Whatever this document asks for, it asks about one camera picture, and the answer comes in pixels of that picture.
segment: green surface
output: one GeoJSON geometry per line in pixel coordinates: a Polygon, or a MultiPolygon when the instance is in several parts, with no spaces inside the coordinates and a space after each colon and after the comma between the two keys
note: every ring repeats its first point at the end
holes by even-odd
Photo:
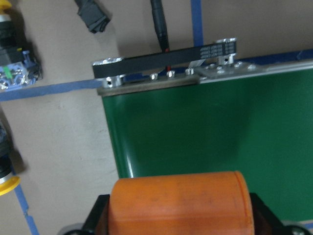
{"type": "Polygon", "coordinates": [[[239,170],[313,219],[313,70],[103,98],[120,177],[239,170]]]}

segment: yellow cap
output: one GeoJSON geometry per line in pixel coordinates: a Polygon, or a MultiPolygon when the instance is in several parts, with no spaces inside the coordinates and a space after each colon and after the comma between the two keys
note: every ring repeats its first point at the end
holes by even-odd
{"type": "Polygon", "coordinates": [[[8,181],[5,181],[3,184],[0,184],[0,196],[4,195],[20,184],[21,179],[18,176],[13,176],[8,181]]]}
{"type": "Polygon", "coordinates": [[[12,4],[7,0],[0,0],[0,10],[11,8],[12,4]]]}

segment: orange object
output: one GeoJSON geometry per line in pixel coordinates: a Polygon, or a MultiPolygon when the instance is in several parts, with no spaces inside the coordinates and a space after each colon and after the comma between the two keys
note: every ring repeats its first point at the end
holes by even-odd
{"type": "Polygon", "coordinates": [[[239,172],[120,179],[109,203],[110,235],[253,235],[239,172]]]}

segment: beige floor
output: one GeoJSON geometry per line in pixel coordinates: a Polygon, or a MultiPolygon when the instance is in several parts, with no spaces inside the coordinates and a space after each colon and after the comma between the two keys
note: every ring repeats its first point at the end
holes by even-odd
{"type": "MultiPolygon", "coordinates": [[[[43,66],[44,80],[36,86],[92,79],[90,63],[101,58],[159,51],[150,1],[99,2],[113,17],[105,33],[94,35],[73,0],[12,1],[43,66]]],[[[190,1],[164,0],[163,6],[171,48],[192,46],[190,1]]],[[[205,42],[236,36],[239,57],[313,48],[312,11],[310,0],[204,0],[205,42]]],[[[82,223],[97,195],[109,193],[117,180],[96,91],[2,102],[0,114],[21,155],[13,161],[40,234],[82,223]]],[[[0,234],[30,234],[13,192],[0,197],[0,234]]]]}

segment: orange cylinder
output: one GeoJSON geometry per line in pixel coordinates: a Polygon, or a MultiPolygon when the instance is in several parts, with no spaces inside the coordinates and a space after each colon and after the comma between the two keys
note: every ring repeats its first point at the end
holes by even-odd
{"type": "Polygon", "coordinates": [[[120,179],[109,203],[110,235],[253,235],[239,172],[120,179]]]}

